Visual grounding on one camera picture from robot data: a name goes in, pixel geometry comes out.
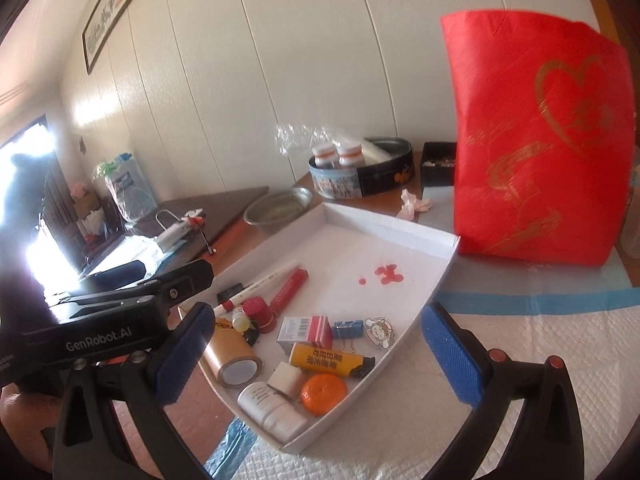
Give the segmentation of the left hand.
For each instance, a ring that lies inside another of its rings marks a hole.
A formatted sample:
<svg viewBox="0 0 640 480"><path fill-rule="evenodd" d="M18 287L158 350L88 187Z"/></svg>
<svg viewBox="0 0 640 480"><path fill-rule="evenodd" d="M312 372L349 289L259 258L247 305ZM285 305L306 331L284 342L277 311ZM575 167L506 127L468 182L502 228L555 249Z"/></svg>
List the left hand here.
<svg viewBox="0 0 640 480"><path fill-rule="evenodd" d="M51 479L52 452L43 430L55 428L62 400L21 392L16 385L1 393L1 478Z"/></svg>

